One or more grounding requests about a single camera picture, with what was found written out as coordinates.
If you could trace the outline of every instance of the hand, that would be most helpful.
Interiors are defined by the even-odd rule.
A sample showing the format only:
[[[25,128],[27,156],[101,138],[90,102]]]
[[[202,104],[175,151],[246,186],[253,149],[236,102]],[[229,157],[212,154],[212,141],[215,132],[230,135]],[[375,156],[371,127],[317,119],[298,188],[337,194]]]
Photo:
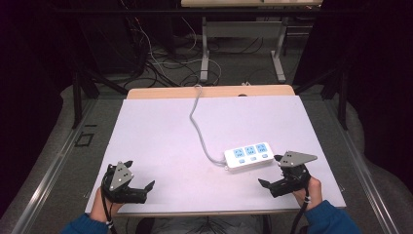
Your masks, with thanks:
[[[119,203],[111,203],[109,200],[105,198],[107,211],[110,211],[111,216],[115,215],[119,209],[124,204]],[[92,206],[90,218],[100,222],[106,222],[107,217],[106,213],[104,212],[103,203],[102,203],[102,195],[100,187],[97,189],[96,194],[94,195],[94,205]]]
[[[321,182],[314,177],[311,177],[309,181],[309,193],[311,197],[311,203],[309,203],[309,205],[307,206],[306,211],[311,210],[322,202]],[[292,192],[292,194],[297,200],[298,205],[302,207],[304,204],[304,199],[306,197],[306,190],[303,188],[301,190]]]

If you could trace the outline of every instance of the white table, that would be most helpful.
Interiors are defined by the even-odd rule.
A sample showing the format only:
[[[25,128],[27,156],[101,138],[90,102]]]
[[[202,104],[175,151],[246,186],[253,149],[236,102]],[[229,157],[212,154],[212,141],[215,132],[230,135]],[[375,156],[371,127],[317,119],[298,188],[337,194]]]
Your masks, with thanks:
[[[183,7],[189,8],[239,8],[239,7],[294,7],[321,5],[322,0],[182,0]],[[278,38],[276,49],[271,51],[277,79],[285,83],[285,76],[280,62],[282,42],[285,37],[288,18],[282,21],[207,21],[203,18],[203,61],[201,82],[207,80],[209,50],[208,37],[263,37]]]
[[[126,204],[120,215],[272,214],[298,209],[291,194],[273,198],[258,178],[282,179],[270,165],[231,173],[205,156],[189,114],[197,89],[137,89],[124,100],[106,149],[94,191],[108,164],[133,160],[130,187],[155,180],[145,204]],[[246,94],[248,97],[237,97]],[[323,197],[336,207],[346,204],[328,166],[300,97],[289,86],[204,88],[194,113],[206,148],[215,159],[226,149],[262,141],[274,153],[286,150],[317,155],[310,173],[323,184]],[[86,207],[89,213],[94,196]]]

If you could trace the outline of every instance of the white cable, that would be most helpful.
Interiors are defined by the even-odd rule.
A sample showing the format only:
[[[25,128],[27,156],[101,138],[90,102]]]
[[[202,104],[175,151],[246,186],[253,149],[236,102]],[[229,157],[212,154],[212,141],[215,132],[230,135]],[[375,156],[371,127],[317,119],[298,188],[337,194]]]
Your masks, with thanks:
[[[192,117],[192,115],[194,114],[195,109],[197,108],[198,105],[198,100],[200,99],[201,93],[203,92],[203,87],[201,85],[195,85],[195,88],[200,88],[200,91],[198,92],[197,97],[195,98],[195,102],[194,102],[194,107],[192,108],[191,114],[189,115],[189,118],[191,119],[192,124],[194,125],[195,129],[198,132],[198,136],[200,137],[200,141],[201,141],[201,145],[203,146],[204,149],[204,153],[206,154],[206,156],[208,157],[209,161],[211,161],[212,163],[218,165],[218,166],[227,166],[227,163],[224,161],[217,161],[215,159],[213,159],[212,157],[210,157],[209,153],[207,152],[207,147],[206,144],[204,142],[203,139],[203,135],[201,133],[200,127],[198,127],[197,122],[195,121],[195,119]]]
[[[175,62],[158,62],[158,64],[167,64],[167,65],[179,65],[179,64],[188,64],[188,63],[192,63],[192,62],[196,62],[196,61],[203,61],[202,59],[195,59],[195,60],[192,60],[192,61],[183,61],[183,62],[180,62],[180,63],[175,63]],[[218,67],[218,69],[219,69],[219,74],[218,74],[218,78],[220,78],[221,77],[221,74],[222,74],[222,69],[221,69],[221,66],[216,62],[216,61],[214,61],[214,60],[211,60],[211,59],[208,59],[208,61],[212,61],[213,63],[215,63],[215,65]]]
[[[156,64],[159,66],[159,68],[162,71],[162,74],[164,74],[165,77],[167,77],[168,79],[170,79],[167,74],[165,74],[165,71],[162,69],[161,65],[158,63],[158,61],[155,59],[153,53],[152,53],[152,44],[151,44],[151,40],[149,39],[149,36],[146,34],[146,32],[142,29],[142,26],[140,25],[139,21],[136,19],[137,24],[139,25],[140,31],[143,33],[143,35],[145,35],[146,39],[148,40],[148,44],[149,44],[149,55],[151,55],[151,58],[156,62]]]

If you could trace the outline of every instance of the power outlet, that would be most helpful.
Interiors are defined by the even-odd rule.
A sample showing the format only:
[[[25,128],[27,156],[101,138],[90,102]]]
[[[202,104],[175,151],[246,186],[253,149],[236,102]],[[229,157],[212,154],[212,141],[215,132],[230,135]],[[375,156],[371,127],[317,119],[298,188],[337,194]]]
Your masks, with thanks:
[[[248,146],[245,148],[246,154],[247,155],[252,155],[255,154],[255,148],[254,146]]]
[[[229,171],[250,168],[274,161],[273,151],[267,142],[229,149],[224,152],[224,155],[227,161],[226,169]]]

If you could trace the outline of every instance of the power cord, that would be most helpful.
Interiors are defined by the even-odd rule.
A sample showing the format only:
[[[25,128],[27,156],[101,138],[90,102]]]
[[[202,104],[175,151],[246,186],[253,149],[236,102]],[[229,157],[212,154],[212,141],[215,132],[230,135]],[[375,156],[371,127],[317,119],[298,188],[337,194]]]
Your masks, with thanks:
[[[304,199],[304,203],[303,203],[303,206],[300,209],[300,212],[298,212],[297,216],[294,218],[294,221],[292,222],[292,227],[291,227],[290,234],[295,234],[295,230],[297,229],[297,225],[298,225],[298,222],[301,219],[301,216],[307,210],[307,206],[309,205],[309,203],[311,203],[311,197],[310,197],[310,192],[309,192],[308,185],[305,186],[304,189],[306,190],[306,197]]]
[[[203,87],[201,85],[197,84],[194,87],[199,88],[199,92],[198,92],[197,97],[195,98],[194,106],[192,108],[191,114],[189,115],[189,118],[191,119],[192,124],[194,125],[195,129],[197,130],[198,136],[200,137],[201,145],[203,146],[203,149],[204,149],[204,153],[208,157],[209,161],[211,161],[212,163],[214,163],[218,166],[225,167],[225,166],[227,166],[227,163],[226,163],[225,160],[224,161],[217,161],[217,160],[213,159],[209,155],[209,153],[207,152],[207,147],[206,147],[206,144],[204,142],[204,138],[203,138],[203,135],[201,133],[200,127],[198,126],[197,122],[195,121],[194,117],[192,116],[194,114],[195,109],[197,108],[198,100],[200,99],[201,93],[203,92]]]
[[[107,174],[105,174],[104,177],[103,177],[102,183],[100,185],[101,187],[104,186],[104,182],[105,182],[106,179],[107,179]],[[102,198],[103,209],[104,209],[104,212],[106,214],[106,219],[107,219],[106,225],[110,229],[112,234],[118,234],[118,232],[116,231],[115,225],[113,224],[113,219],[112,219],[112,215],[111,215],[113,203],[110,205],[110,210],[108,211],[107,206],[106,206],[106,198],[103,194],[103,191],[101,192],[101,198]]]

